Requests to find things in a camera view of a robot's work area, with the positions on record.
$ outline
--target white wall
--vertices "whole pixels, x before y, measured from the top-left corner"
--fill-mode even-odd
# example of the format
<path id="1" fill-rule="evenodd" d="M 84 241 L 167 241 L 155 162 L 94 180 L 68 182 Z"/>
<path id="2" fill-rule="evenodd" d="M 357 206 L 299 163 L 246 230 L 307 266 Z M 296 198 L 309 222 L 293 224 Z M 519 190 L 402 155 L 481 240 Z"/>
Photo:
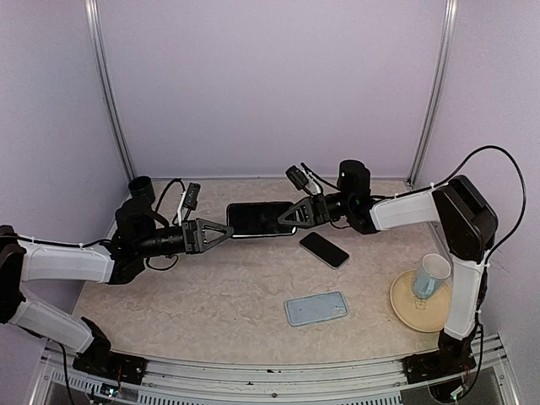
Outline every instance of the white wall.
<path id="1" fill-rule="evenodd" d="M 0 224 L 105 235 L 127 191 L 97 78 L 84 2 L 0 1 Z M 81 283 L 30 287 L 70 311 Z M 0 325 L 0 404 L 23 403 L 45 342 Z"/>
<path id="2" fill-rule="evenodd" d="M 138 173 L 284 176 L 343 159 L 405 178 L 445 0 L 100 2 Z"/>
<path id="3" fill-rule="evenodd" d="M 507 148 L 528 187 L 516 235 L 493 256 L 482 319 L 500 332 L 527 404 L 540 397 L 540 3 L 461 0 L 456 36 L 420 185 L 438 181 L 486 143 Z M 484 152 L 469 175 L 499 215 L 498 235 L 516 221 L 519 181 L 502 155 Z"/>

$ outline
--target round tray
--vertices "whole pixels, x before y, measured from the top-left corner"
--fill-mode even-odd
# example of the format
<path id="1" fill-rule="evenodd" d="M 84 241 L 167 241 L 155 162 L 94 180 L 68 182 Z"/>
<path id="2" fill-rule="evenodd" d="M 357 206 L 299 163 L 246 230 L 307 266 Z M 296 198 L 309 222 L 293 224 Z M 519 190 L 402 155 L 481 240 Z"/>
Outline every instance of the round tray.
<path id="1" fill-rule="evenodd" d="M 450 312 L 451 289 L 444 283 L 431 297 L 421 300 L 413 292 L 415 274 L 415 271 L 400 274 L 391 284 L 391 307 L 397 317 L 415 331 L 438 332 L 445 327 Z"/>

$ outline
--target marble tabletop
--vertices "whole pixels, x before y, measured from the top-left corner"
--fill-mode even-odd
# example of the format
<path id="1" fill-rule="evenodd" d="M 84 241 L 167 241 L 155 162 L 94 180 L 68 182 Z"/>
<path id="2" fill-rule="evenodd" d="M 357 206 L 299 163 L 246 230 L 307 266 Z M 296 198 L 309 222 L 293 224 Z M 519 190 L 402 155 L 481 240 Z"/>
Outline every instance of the marble tabletop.
<path id="1" fill-rule="evenodd" d="M 230 203 L 293 201 L 305 195 L 287 180 L 199 181 L 191 218 L 226 223 Z M 159 195 L 166 182 L 154 183 Z M 374 194 L 405 192 L 400 181 L 373 181 Z M 172 219 L 174 185 L 160 213 Z M 97 323 L 115 350 L 203 362 L 293 365 L 374 359 L 433 349 L 437 333 L 415 332 L 394 314 L 393 279 L 437 252 L 427 225 L 375 235 L 317 227 L 350 259 L 334 270 L 299 246 L 310 230 L 258 240 L 227 240 L 202 255 L 180 255 L 167 272 L 147 269 L 130 284 L 86 283 L 75 314 Z M 167 259 L 156 258 L 154 266 Z M 341 291 L 349 313 L 305 327 L 287 322 L 284 302 Z"/>

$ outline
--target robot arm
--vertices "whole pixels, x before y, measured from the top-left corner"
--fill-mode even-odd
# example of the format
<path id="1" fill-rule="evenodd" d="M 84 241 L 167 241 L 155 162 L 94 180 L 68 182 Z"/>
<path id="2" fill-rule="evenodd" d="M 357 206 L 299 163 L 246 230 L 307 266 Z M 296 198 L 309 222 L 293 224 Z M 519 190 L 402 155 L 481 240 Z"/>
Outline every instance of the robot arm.
<path id="1" fill-rule="evenodd" d="M 182 198 L 181 206 L 191 204 L 194 209 L 197 194 L 188 197 Z M 164 227 L 157 229 L 156 221 Z M 58 310 L 21 282 L 62 279 L 127 284 L 145 269 L 145 258 L 203 253 L 228 239 L 232 229 L 205 219 L 169 226 L 145 198 L 127 200 L 116 211 L 116 225 L 111 242 L 89 247 L 42 244 L 16 235 L 11 226 L 0 226 L 0 323 L 9 322 L 72 348 L 78 354 L 75 369 L 140 384 L 144 359 L 111 352 L 111 343 L 92 321 Z M 207 230 L 219 236 L 210 240 Z M 118 370 L 125 376 L 119 376 Z"/>
<path id="2" fill-rule="evenodd" d="M 297 188 L 304 181 L 301 175 L 289 179 Z M 353 229 L 364 235 L 410 224 L 441 223 L 453 264 L 450 314 L 440 333 L 439 351 L 406 358 L 406 374 L 414 383 L 459 373 L 465 367 L 472 369 L 475 364 L 470 343 L 487 289 L 485 261 L 494 245 L 498 224 L 493 209 L 464 175 L 420 192 L 371 196 L 370 172 L 354 160 L 340 164 L 336 188 L 333 194 L 303 198 L 278 222 L 312 228 L 344 216 Z"/>

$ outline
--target phone screen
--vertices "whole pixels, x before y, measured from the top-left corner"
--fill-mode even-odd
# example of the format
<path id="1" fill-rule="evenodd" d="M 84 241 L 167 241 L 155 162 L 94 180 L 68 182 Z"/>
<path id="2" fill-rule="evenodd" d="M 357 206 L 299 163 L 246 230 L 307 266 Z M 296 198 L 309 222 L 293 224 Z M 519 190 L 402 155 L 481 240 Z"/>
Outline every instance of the phone screen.
<path id="1" fill-rule="evenodd" d="M 292 202 L 242 202 L 227 207 L 227 225 L 233 237 L 292 235 L 296 228 L 278 223 L 278 217 L 293 206 Z"/>
<path id="2" fill-rule="evenodd" d="M 342 251 L 331 241 L 324 239 L 316 232 L 311 232 L 302 239 L 300 245 L 333 268 L 340 267 L 348 259 L 346 251 Z"/>

